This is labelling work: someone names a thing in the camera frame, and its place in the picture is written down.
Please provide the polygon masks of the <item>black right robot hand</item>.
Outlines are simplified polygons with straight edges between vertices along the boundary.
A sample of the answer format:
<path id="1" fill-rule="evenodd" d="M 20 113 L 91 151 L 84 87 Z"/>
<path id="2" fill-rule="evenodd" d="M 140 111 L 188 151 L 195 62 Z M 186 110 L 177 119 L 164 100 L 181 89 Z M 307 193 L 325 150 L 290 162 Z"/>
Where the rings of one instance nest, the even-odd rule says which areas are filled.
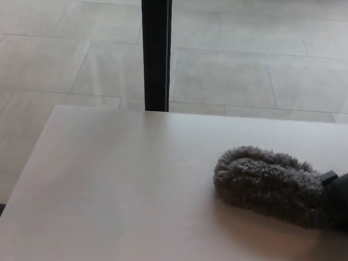
<path id="1" fill-rule="evenodd" d="M 348 173 L 338 176 L 333 170 L 320 175 L 335 218 L 334 230 L 348 234 Z"/>

